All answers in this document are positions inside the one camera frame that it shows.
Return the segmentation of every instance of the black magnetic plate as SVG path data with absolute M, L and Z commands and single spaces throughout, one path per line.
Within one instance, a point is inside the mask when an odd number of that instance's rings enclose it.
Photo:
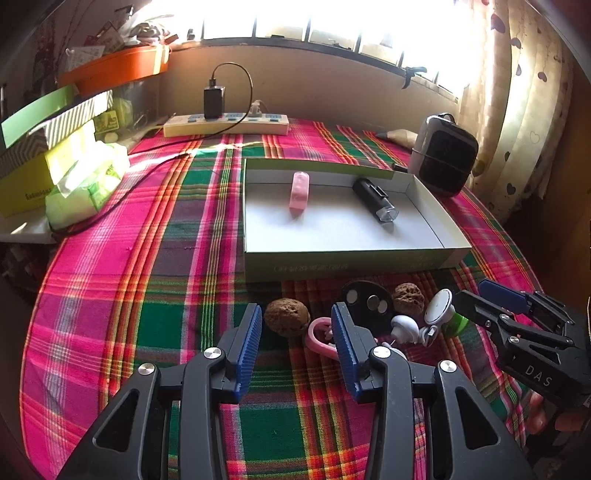
M 394 302 L 383 286 L 367 280 L 353 280 L 342 288 L 341 298 L 355 325 L 367 328 L 374 337 L 390 335 Z

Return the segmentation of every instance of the tablecloth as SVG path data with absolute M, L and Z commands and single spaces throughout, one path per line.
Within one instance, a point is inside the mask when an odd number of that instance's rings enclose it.
M 25 447 L 47 479 L 125 378 L 143 362 L 167 367 L 216 344 L 249 302 L 301 300 L 312 318 L 330 313 L 348 278 L 246 283 L 243 273 L 241 165 L 267 157 L 379 168 L 406 163 L 409 152 L 371 132 L 291 120 L 287 136 L 224 135 L 143 140 L 109 205 L 148 169 L 160 167 L 119 208 L 65 240 L 44 279 L 24 351 L 21 423 Z M 469 192 L 440 199 L 473 248 L 457 268 L 367 277 L 393 290 L 416 283 L 427 299 L 441 288 L 476 291 L 488 277 L 516 290 L 539 288 L 519 249 Z M 405 348 L 409 360 L 451 358 L 477 385 L 519 444 L 525 442 L 527 389 L 494 364 L 487 334 L 469 325 L 458 338 Z M 339 365 L 264 329 L 248 395 L 223 406 L 230 480 L 361 479 L 372 404 L 345 391 Z M 424 478 L 424 426 L 415 414 L 415 477 Z M 170 478 L 177 476 L 173 412 Z

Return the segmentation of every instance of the walnut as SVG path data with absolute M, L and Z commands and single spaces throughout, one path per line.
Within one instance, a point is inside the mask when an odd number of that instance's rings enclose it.
M 425 309 L 423 292 L 414 283 L 402 283 L 392 295 L 394 310 L 417 320 Z
M 273 300 L 265 310 L 265 322 L 283 337 L 303 335 L 310 323 L 310 313 L 302 302 L 294 299 Z

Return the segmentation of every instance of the open box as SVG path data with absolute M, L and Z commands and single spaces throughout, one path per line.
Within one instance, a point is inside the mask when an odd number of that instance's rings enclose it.
M 308 206 L 290 212 L 296 171 L 310 175 Z M 247 158 L 242 213 L 247 281 L 401 273 L 456 266 L 471 245 L 414 176 L 340 163 Z M 380 223 L 354 194 L 366 177 L 399 215 Z

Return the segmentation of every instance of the yellow box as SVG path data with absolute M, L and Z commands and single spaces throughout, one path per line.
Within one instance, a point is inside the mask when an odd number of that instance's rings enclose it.
M 0 179 L 0 215 L 7 217 L 44 206 L 54 185 L 95 143 L 95 124 L 90 120 L 51 150 Z

